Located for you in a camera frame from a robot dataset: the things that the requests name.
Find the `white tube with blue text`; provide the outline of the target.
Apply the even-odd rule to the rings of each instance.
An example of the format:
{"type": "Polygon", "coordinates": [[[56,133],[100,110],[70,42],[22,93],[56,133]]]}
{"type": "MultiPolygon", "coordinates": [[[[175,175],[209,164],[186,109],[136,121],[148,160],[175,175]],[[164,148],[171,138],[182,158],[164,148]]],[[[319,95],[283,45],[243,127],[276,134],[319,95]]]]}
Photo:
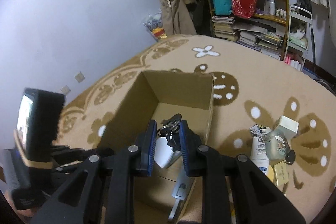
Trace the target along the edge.
{"type": "Polygon", "coordinates": [[[252,137],[252,148],[250,159],[252,162],[262,171],[265,175],[269,166],[269,158],[266,155],[266,135],[271,132],[271,129],[267,127],[266,133],[259,137],[252,137]]]}

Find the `yellow oval case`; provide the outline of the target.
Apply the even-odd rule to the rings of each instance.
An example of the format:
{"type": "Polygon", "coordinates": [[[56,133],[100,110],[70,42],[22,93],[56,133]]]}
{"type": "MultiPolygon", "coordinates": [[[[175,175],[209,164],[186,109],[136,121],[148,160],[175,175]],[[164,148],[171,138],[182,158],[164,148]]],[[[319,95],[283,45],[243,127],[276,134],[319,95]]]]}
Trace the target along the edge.
{"type": "Polygon", "coordinates": [[[274,182],[274,170],[271,165],[268,166],[268,170],[266,172],[266,176],[271,182],[274,182]]]}

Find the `light blue stick device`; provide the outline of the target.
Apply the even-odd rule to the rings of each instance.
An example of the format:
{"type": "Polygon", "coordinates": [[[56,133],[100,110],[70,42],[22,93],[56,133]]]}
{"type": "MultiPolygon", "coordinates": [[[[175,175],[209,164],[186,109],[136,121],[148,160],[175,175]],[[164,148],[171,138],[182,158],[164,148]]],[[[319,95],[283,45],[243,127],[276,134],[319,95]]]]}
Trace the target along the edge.
{"type": "Polygon", "coordinates": [[[187,176],[184,168],[182,167],[171,194],[171,196],[175,199],[175,203],[169,214],[168,223],[178,222],[185,205],[187,204],[194,180],[194,178],[187,176]]]}

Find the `gold NFC card tag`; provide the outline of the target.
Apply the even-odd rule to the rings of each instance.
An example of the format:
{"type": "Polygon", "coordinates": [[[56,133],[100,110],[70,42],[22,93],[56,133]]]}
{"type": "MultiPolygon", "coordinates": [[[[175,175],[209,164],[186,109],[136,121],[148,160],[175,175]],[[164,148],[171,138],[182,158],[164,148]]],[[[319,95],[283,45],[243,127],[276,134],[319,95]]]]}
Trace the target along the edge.
{"type": "Polygon", "coordinates": [[[289,174],[287,171],[287,164],[281,161],[273,166],[274,182],[277,186],[282,186],[289,182],[289,174]]]}

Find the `green cartoon earbud case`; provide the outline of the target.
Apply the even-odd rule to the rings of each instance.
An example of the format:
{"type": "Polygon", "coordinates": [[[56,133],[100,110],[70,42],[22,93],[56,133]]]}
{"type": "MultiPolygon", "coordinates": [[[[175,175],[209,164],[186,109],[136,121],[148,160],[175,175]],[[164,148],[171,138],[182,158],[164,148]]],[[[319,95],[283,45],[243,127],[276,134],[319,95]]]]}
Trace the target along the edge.
{"type": "Polygon", "coordinates": [[[285,134],[273,130],[266,135],[266,155],[269,160],[284,160],[290,151],[285,134]]]}

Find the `black car key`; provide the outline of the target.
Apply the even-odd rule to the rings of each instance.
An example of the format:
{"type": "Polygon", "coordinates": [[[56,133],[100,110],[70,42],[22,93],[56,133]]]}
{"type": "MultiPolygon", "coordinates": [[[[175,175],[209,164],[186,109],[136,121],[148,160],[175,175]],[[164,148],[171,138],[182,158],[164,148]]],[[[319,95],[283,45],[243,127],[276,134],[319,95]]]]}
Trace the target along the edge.
{"type": "Polygon", "coordinates": [[[295,162],[296,155],[294,150],[290,150],[285,156],[285,164],[292,165],[295,162]]]}

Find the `white charger plug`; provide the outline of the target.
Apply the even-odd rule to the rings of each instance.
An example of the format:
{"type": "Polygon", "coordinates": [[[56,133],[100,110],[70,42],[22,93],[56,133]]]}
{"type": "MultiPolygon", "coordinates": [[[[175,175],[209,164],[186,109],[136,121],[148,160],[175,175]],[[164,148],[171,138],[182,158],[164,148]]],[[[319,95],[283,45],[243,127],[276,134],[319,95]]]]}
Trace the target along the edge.
{"type": "Polygon", "coordinates": [[[291,140],[298,133],[299,123],[286,116],[281,116],[274,126],[274,130],[282,133],[286,139],[291,140]]]}

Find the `brown cardboard box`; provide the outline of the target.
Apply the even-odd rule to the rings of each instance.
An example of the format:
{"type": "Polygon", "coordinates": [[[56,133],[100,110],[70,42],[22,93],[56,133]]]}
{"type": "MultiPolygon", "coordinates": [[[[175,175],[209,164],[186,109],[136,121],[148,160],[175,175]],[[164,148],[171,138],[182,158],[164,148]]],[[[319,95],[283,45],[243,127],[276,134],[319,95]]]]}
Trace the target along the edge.
{"type": "MultiPolygon", "coordinates": [[[[213,90],[211,74],[143,71],[107,123],[98,145],[118,152],[134,144],[150,120],[160,128],[163,120],[177,113],[206,142],[213,115],[213,90]]],[[[175,203],[171,194],[182,167],[182,157],[167,169],[154,161],[150,177],[134,179],[135,223],[168,223],[175,203]]]]}

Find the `key bunch with rings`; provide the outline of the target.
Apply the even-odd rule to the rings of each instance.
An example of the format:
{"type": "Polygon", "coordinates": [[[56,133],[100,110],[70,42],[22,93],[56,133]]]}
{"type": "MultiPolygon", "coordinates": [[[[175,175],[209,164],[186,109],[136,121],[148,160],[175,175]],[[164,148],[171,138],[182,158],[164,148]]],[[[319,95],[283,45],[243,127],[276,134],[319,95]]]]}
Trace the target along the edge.
{"type": "Polygon", "coordinates": [[[173,151],[179,151],[181,149],[181,144],[179,140],[179,128],[182,120],[182,115],[180,113],[174,114],[168,120],[163,120],[161,122],[162,126],[157,130],[157,136],[160,138],[165,138],[167,140],[167,145],[173,149],[173,151]]]}

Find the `phone mounted on gripper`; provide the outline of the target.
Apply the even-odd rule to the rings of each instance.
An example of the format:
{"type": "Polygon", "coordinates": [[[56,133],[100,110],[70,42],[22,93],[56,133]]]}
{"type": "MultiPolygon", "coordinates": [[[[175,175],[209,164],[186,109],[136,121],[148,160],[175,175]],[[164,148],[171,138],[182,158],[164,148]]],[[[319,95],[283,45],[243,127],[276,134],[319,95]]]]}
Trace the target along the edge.
{"type": "Polygon", "coordinates": [[[52,169],[51,146],[57,138],[65,99],[62,93],[24,89],[14,140],[25,166],[52,169]]]}

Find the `stack of books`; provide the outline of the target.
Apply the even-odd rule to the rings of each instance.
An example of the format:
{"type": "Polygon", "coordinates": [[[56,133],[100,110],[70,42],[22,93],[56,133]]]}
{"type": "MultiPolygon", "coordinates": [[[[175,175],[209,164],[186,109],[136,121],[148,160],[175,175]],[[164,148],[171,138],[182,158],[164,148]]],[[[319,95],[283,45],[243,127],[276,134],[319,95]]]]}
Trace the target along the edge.
{"type": "Polygon", "coordinates": [[[232,42],[237,41],[239,34],[238,31],[234,29],[234,17],[213,16],[211,20],[215,37],[232,42]]]}

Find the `plastic bag of toys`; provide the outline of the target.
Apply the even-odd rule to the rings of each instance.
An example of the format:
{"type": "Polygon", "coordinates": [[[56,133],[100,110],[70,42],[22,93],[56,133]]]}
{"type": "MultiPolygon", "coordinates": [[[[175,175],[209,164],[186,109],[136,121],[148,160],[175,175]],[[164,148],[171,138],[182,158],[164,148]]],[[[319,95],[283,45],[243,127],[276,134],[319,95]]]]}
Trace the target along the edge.
{"type": "Polygon", "coordinates": [[[149,14],[144,19],[143,25],[156,41],[167,38],[161,13],[149,14]]]}

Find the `beige trench coat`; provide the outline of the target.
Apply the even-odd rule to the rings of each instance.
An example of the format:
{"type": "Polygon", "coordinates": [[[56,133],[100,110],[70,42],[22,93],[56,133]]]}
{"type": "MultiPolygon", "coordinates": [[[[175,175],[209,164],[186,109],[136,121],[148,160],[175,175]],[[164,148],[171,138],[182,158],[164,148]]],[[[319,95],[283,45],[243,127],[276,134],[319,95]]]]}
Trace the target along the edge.
{"type": "Polygon", "coordinates": [[[163,29],[167,36],[196,35],[194,23],[183,0],[159,0],[163,29]]]}

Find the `wooden bookshelf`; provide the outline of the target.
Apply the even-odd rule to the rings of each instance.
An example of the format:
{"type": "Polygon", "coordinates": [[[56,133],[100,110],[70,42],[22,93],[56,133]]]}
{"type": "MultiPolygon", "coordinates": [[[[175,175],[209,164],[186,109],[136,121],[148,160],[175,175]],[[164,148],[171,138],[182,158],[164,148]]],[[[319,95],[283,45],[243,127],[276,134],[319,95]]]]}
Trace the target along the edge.
{"type": "Polygon", "coordinates": [[[283,59],[288,38],[289,0],[207,1],[213,37],[283,59]]]}

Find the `white rolling cart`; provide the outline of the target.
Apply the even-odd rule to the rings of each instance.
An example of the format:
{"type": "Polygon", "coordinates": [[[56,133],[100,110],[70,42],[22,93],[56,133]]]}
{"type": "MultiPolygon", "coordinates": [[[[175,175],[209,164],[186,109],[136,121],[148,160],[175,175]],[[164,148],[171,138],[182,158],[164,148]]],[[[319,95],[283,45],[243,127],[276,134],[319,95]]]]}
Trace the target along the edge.
{"type": "Polygon", "coordinates": [[[313,15],[310,11],[291,5],[287,13],[288,34],[285,44],[284,62],[302,71],[312,45],[313,15]]]}

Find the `cartoon dog keychain charm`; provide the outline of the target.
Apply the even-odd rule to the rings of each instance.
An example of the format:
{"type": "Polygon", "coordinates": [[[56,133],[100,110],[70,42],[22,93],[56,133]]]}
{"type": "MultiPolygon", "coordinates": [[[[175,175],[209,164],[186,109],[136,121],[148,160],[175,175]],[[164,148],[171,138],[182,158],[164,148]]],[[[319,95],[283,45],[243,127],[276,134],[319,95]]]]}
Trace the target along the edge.
{"type": "Polygon", "coordinates": [[[263,135],[266,133],[266,126],[260,125],[260,124],[255,124],[252,127],[249,128],[250,134],[252,135],[253,138],[259,137],[260,135],[263,135]]]}

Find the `wall socket plate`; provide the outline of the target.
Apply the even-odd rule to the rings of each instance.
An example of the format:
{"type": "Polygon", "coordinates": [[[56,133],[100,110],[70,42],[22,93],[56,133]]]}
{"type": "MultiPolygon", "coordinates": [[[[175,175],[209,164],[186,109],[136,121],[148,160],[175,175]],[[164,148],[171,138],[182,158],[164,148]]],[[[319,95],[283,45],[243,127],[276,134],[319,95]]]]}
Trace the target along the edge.
{"type": "Polygon", "coordinates": [[[85,80],[85,76],[82,72],[79,72],[75,75],[75,80],[78,82],[78,83],[81,83],[85,80]]]}
{"type": "Polygon", "coordinates": [[[62,87],[61,89],[61,92],[64,94],[64,95],[67,95],[70,93],[71,89],[68,87],[68,85],[65,85],[64,87],[62,87]]]}

